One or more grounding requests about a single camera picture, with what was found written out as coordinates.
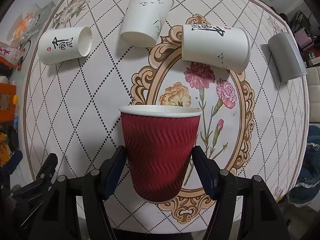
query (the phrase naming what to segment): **diamond pattern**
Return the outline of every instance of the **diamond pattern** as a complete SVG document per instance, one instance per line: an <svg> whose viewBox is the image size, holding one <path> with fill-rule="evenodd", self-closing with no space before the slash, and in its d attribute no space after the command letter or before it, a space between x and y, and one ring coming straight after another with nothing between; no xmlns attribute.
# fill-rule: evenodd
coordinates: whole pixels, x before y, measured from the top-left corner
<svg viewBox="0 0 320 240"><path fill-rule="evenodd" d="M70 1L61 0L55 14ZM150 65L150 49L132 47L119 39L128 2L90 0L80 15L71 19L71 26L89 26L92 30L88 57L44 66L35 54L28 73L24 112L25 144L34 175L47 154L55 152L57 176L83 176L100 167L116 147L124 144L118 108L132 103L132 75ZM280 81L267 42L287 30L268 10L249 0L175 0L161 36L167 36L172 26L184 24L193 14L249 33L252 51L245 80L255 93L254 129L249 160L237 174L248 178L261 175L274 196L281 197L293 187L299 173L308 99L305 78ZM240 219L241 206L239 197L235 220ZM81 198L77 198L77 207L84 217ZM190 222L178 223L171 212L144 202L136 194L127 166L105 207L114 228L143 233L202 230L213 211L213 206L202 209Z"/></svg>

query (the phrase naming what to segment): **orange box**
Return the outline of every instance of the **orange box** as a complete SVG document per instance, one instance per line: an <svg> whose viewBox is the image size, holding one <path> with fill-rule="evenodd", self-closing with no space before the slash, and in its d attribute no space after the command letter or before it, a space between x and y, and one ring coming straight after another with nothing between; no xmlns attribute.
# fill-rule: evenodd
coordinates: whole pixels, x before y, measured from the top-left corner
<svg viewBox="0 0 320 240"><path fill-rule="evenodd" d="M0 122L14 120L15 105L13 96L16 94L16 86L0 83Z"/></svg>

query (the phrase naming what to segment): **blue cloth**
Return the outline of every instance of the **blue cloth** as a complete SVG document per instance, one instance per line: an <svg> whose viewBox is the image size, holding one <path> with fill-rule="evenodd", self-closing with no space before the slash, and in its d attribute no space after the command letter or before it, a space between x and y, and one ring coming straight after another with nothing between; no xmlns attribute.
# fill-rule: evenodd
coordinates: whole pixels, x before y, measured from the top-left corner
<svg viewBox="0 0 320 240"><path fill-rule="evenodd" d="M287 194L290 203L310 203L320 190L320 128L309 126L307 148L295 187Z"/></svg>

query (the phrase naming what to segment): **white paper cup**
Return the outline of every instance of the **white paper cup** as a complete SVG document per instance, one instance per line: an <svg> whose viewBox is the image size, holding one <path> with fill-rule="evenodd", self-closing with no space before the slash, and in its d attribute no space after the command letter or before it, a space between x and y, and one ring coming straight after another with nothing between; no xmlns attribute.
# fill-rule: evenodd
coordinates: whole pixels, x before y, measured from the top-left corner
<svg viewBox="0 0 320 240"><path fill-rule="evenodd" d="M133 46L153 47L174 0L130 0L120 36Z"/></svg>
<svg viewBox="0 0 320 240"><path fill-rule="evenodd" d="M38 45L39 58L45 65L85 57L92 47L89 27L73 27L45 32Z"/></svg>
<svg viewBox="0 0 320 240"><path fill-rule="evenodd" d="M216 25L183 25L182 59L242 73L250 61L245 30Z"/></svg>

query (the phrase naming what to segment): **pink carnation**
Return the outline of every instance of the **pink carnation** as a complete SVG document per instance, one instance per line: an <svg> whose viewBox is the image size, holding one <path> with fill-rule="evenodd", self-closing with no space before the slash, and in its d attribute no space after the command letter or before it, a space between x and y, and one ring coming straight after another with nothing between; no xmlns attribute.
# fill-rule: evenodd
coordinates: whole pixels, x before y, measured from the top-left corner
<svg viewBox="0 0 320 240"><path fill-rule="evenodd" d="M227 80L220 78L217 81L217 94L227 108L232 109L236 105L237 96L235 90Z"/></svg>
<svg viewBox="0 0 320 240"><path fill-rule="evenodd" d="M223 128L223 123L224 123L224 121L223 121L222 119L220 119L219 122L218 122L218 130L219 130L219 131L222 130L222 128Z"/></svg>
<svg viewBox="0 0 320 240"><path fill-rule="evenodd" d="M192 62L187 67L184 76L190 87L196 89L209 88L209 84L216 79L209 65L197 62Z"/></svg>

